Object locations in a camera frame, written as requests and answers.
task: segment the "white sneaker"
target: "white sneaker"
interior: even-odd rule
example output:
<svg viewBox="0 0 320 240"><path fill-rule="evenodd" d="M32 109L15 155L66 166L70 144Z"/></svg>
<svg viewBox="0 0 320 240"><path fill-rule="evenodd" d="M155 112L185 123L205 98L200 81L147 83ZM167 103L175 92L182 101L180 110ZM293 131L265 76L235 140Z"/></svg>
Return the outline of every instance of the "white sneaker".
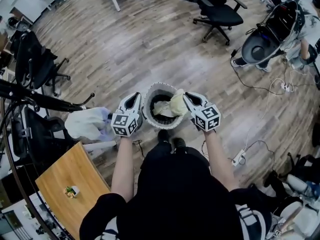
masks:
<svg viewBox="0 0 320 240"><path fill-rule="evenodd" d="M257 69L263 70L263 71L265 71L265 72L271 72L271 67L270 67L270 66L261 67L261 66L259 66L259 65L257 64L257 65L255 65L255 67L256 67Z"/></svg>
<svg viewBox="0 0 320 240"><path fill-rule="evenodd" d="M244 67L244 66L246 66L247 64L245 64L245 65L238 65L238 64L235 62L235 59L232 59L232 60L231 60L231 65L232 65L232 67L234 67L234 68L238 68L238 67Z"/></svg>

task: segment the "forearm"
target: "forearm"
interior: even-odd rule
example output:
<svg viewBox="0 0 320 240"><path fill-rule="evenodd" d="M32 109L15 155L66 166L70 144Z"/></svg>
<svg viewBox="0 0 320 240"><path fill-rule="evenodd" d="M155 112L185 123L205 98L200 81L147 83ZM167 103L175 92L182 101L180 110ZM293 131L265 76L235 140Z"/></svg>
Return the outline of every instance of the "forearm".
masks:
<svg viewBox="0 0 320 240"><path fill-rule="evenodd" d="M121 138L112 176L111 192L119 194L126 202L134 197L134 160L131 138Z"/></svg>
<svg viewBox="0 0 320 240"><path fill-rule="evenodd" d="M212 176L220 181L229 191L239 188L231 162L225 156L217 134L212 130L205 132L204 136Z"/></svg>
<svg viewBox="0 0 320 240"><path fill-rule="evenodd" d="M301 57L304 60L307 60L310 57L309 43L304 38L301 40Z"/></svg>

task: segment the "black shoe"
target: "black shoe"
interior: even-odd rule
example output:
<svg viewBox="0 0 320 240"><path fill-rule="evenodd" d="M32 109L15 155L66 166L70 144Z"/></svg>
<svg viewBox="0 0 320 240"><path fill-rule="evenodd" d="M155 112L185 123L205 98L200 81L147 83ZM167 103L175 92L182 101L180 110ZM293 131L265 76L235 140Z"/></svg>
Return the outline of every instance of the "black shoe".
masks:
<svg viewBox="0 0 320 240"><path fill-rule="evenodd" d="M169 133L167 130L160 130L158 132L158 142L169 142Z"/></svg>
<svg viewBox="0 0 320 240"><path fill-rule="evenodd" d="M186 147L186 142L184 141L183 138L174 138L173 139L173 146L175 149L184 148L184 147Z"/></svg>
<svg viewBox="0 0 320 240"><path fill-rule="evenodd" d="M268 177L266 178L263 186L265 188L269 187L270 186L270 181L272 180L273 177L276 177L278 178L278 174L273 170L272 172L269 173Z"/></svg>

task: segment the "floor plank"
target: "floor plank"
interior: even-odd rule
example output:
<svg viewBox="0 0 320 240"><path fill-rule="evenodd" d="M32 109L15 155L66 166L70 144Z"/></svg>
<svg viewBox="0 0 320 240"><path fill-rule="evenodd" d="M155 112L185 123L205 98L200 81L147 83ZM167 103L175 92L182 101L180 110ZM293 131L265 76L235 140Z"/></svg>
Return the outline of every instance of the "floor plank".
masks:
<svg viewBox="0 0 320 240"><path fill-rule="evenodd" d="M311 132L319 106L319 92L315 86L303 85L294 93L270 94L247 88L230 67L230 54L246 39L245 32L262 21L266 8L259 0L241 0L248 9L240 9L244 24L227 31L230 46L220 33L214 31L208 43L202 36L208 26L192 23L200 14L196 3L184 0L117 0L121 8L116 12L111 0L67 0L57 10L46 11L33 29L41 43L60 59L70 59L61 69L71 75L71 82L63 82L61 98L82 102L91 92L96 97L89 106L105 106L115 110L122 98L142 92L155 82L204 94L214 102L222 114L217 132L225 154L233 158L246 145L256 143L246 154L246 163L235 168L241 185L261 183L273 167L280 170L288 161L287 153L313 154ZM235 6L233 0L227 2ZM239 69L241 79L248 85L269 88L275 78L283 78L285 65L272 60L271 73L254 66ZM291 69L286 70L286 79ZM293 73L295 85L312 84L311 76ZM281 92L277 81L272 91ZM175 129L176 136L200 150L203 135L189 118ZM135 139L142 140L146 154L156 143L157 129L144 123ZM135 147L135 177L139 175L142 156ZM111 183L116 152L109 151L94 160L106 181Z"/></svg>

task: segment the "wooden table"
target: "wooden table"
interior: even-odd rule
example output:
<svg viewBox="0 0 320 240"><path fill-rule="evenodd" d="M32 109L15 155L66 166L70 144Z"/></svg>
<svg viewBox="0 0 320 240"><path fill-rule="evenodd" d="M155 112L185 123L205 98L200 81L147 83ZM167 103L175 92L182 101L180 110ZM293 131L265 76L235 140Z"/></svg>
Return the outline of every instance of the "wooden table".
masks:
<svg viewBox="0 0 320 240"><path fill-rule="evenodd" d="M85 215L101 195L110 193L109 186L80 142L35 182L58 221L77 240L80 239L79 228ZM64 194L67 186L79 188L76 198L68 198Z"/></svg>

